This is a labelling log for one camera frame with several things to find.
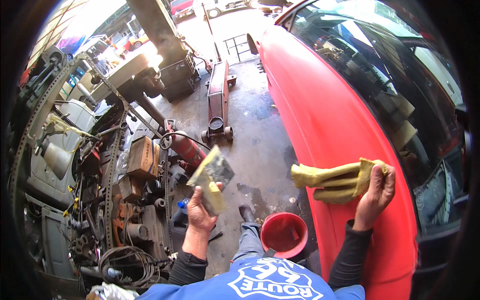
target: white car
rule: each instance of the white car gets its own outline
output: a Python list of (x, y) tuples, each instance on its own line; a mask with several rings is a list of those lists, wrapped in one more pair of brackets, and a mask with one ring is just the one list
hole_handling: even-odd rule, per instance
[(256, 8), (257, 0), (193, 0), (193, 11), (198, 18), (204, 18), (204, 4), (208, 18), (213, 19), (231, 9), (240, 7)]

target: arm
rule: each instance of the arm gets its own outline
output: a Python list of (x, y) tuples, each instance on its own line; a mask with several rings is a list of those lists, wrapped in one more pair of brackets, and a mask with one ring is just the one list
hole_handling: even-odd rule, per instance
[[(217, 182), (219, 189), (222, 183)], [(205, 278), (207, 247), (210, 231), (217, 217), (210, 217), (202, 205), (202, 189), (197, 186), (188, 202), (188, 228), (177, 260), (173, 263), (168, 283), (179, 286), (202, 281)]]
[(365, 257), (375, 219), (392, 201), (395, 195), (395, 169), (387, 166), (387, 174), (375, 165), (370, 175), (368, 192), (360, 200), (355, 219), (345, 226), (346, 234), (330, 272), (328, 285), (333, 289), (360, 284)]

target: leg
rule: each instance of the leg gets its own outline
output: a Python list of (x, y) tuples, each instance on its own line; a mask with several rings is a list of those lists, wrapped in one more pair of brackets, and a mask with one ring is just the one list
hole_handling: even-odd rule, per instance
[(239, 250), (233, 256), (233, 261), (248, 257), (262, 257), (264, 249), (258, 236), (258, 228), (260, 224), (242, 223)]

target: shoe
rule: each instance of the shoe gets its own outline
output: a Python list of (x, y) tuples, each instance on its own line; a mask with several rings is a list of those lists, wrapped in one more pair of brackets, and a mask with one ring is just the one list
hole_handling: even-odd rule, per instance
[(245, 223), (255, 223), (255, 217), (253, 216), (253, 211), (248, 204), (240, 203), (239, 212), (240, 212), (240, 216), (243, 218)]

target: hand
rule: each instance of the hand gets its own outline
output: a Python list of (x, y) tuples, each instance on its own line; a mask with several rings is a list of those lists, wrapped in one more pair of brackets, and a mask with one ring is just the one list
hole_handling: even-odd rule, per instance
[[(217, 187), (222, 190), (223, 183), (217, 182)], [(195, 192), (188, 202), (188, 223), (193, 229), (207, 231), (210, 235), (210, 231), (216, 223), (218, 216), (210, 217), (208, 212), (205, 210), (205, 207), (202, 204), (202, 188), (199, 186), (195, 187)]]
[(363, 195), (357, 211), (353, 230), (366, 231), (372, 228), (375, 219), (384, 211), (395, 195), (395, 168), (387, 165), (385, 177), (382, 167), (375, 165), (370, 174), (370, 186)]

